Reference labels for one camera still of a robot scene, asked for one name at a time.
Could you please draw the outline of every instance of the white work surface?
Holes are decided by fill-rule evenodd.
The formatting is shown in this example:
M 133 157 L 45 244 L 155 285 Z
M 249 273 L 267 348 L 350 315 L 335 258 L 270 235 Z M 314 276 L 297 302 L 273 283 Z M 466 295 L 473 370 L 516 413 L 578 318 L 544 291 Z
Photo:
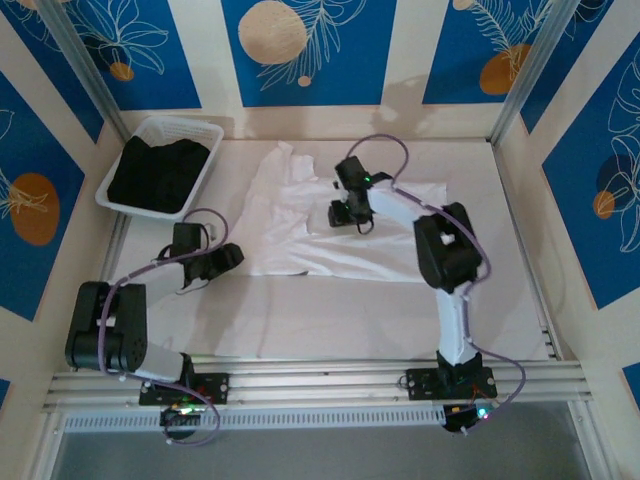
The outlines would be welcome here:
M 289 143 L 295 153 L 315 158 L 319 177 L 333 176 L 352 145 Z M 222 142 L 197 206 L 218 210 L 233 227 L 260 161 L 275 146 L 275 141 Z M 516 359 L 547 359 L 491 146 L 479 140 L 408 146 L 412 160 L 399 183 L 446 182 L 449 203 L 465 205 L 492 261 L 493 276 L 472 296 L 476 343 Z M 402 151 L 392 142 L 369 142 L 356 154 L 371 173 L 395 173 L 402 163 Z M 212 217 L 198 214 L 190 221 L 218 225 Z M 115 277 L 148 263 L 171 242 L 171 232 L 171 223 L 134 217 Z M 435 294 L 426 283 L 318 276 L 223 275 L 203 290 L 165 297 L 149 309 L 148 328 L 150 341 L 176 351 L 254 358 L 434 358 L 440 334 Z

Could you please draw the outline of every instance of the blue decorative panel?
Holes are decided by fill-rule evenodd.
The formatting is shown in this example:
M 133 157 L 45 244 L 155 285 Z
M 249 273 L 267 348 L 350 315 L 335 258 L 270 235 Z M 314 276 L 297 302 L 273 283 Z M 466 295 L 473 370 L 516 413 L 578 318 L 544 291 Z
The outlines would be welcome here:
M 552 4 L 450 0 L 423 103 L 502 102 Z
M 84 174 L 0 74 L 0 306 L 33 320 Z
M 543 168 L 598 308 L 640 287 L 640 35 Z
M 0 0 L 18 34 L 95 139 L 99 115 L 31 0 Z M 122 110 L 200 108 L 167 0 L 70 0 L 63 6 Z M 97 123 L 102 126 L 102 119 Z
M 380 104 L 395 0 L 222 7 L 245 107 Z
M 10 382 L 7 382 L 6 380 L 0 378 L 0 410 L 2 410 L 2 404 L 4 403 L 4 399 L 7 397 L 10 385 Z
M 100 113 L 60 52 L 58 45 L 49 35 L 38 13 L 25 5 L 33 4 L 28 1 L 0 0 L 0 11 L 7 17 L 51 83 L 95 142 L 104 124 Z
M 636 401 L 636 405 L 640 408 L 640 363 L 629 365 L 622 369 L 627 379 L 631 394 Z
M 201 107 L 167 0 L 64 5 L 122 110 Z
M 612 3 L 613 0 L 581 0 L 540 79 L 520 111 L 529 132 L 537 125 Z

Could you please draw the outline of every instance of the black cloth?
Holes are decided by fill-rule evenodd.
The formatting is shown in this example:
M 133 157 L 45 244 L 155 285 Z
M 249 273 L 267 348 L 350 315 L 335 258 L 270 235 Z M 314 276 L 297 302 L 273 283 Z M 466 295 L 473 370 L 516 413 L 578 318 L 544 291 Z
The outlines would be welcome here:
M 155 212 L 179 212 L 209 153 L 192 140 L 150 147 L 141 138 L 132 137 L 107 189 L 109 201 Z

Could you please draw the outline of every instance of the white cloth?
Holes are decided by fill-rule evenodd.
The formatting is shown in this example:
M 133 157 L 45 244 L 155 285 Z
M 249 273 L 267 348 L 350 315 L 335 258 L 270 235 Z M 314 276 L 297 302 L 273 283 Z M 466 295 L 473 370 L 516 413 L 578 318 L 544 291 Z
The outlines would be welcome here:
M 424 283 L 413 232 L 376 216 L 375 229 L 331 228 L 327 210 L 339 193 L 314 173 L 313 157 L 293 155 L 279 142 L 261 162 L 229 236 L 245 260 L 234 275 L 324 275 L 360 280 Z M 446 203 L 446 184 L 403 184 L 421 199 Z

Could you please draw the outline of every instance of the white plastic basket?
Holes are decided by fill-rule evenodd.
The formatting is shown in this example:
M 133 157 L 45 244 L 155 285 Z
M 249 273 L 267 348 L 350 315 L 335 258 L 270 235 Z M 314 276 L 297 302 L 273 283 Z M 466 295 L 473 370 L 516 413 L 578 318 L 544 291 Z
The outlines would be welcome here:
M 144 208 L 136 208 L 129 205 L 122 205 L 120 203 L 113 203 L 109 201 L 107 196 L 107 189 L 111 185 L 111 181 L 120 164 L 120 157 L 118 156 L 115 163 L 107 173 L 98 191 L 96 192 L 96 202 L 98 205 L 110 208 L 119 212 L 123 212 L 129 215 L 140 215 L 144 217 L 160 218 L 163 220 L 179 221 L 186 215 L 191 208 L 193 201 L 196 199 L 198 190 L 200 189 L 204 179 L 207 177 L 207 173 L 214 167 L 214 158 L 216 150 L 220 145 L 220 141 L 224 135 L 224 131 L 218 125 L 213 125 L 207 122 L 201 122 L 199 120 L 187 120 L 178 117 L 157 116 L 146 118 L 140 126 L 133 132 L 134 135 L 140 137 L 151 147 L 160 147 L 168 145 L 177 140 L 187 138 L 198 142 L 201 145 L 207 147 L 211 153 L 207 157 L 207 160 L 202 167 L 200 175 L 196 180 L 187 201 L 184 203 L 182 209 L 176 213 L 163 213 L 155 212 L 153 210 L 146 210 Z

